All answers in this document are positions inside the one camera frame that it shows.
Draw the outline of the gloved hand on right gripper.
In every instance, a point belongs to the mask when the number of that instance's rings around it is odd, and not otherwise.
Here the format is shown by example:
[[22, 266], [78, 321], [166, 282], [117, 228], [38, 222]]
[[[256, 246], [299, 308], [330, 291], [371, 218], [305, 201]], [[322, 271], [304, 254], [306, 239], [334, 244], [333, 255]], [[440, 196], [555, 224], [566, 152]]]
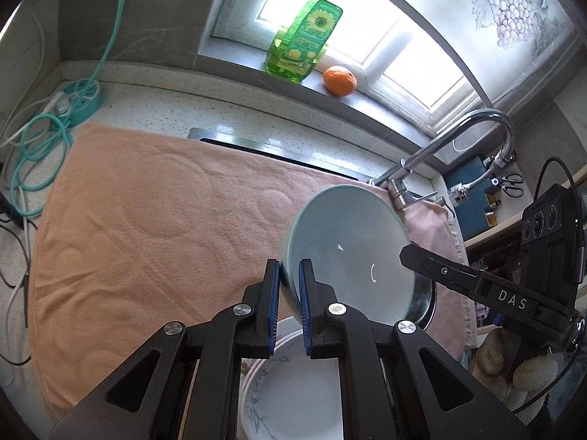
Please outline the gloved hand on right gripper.
[[558, 365], [549, 356], [529, 359], [521, 350], [521, 339], [503, 328], [490, 331], [471, 363], [470, 373], [510, 409], [520, 407], [539, 394], [558, 375]]

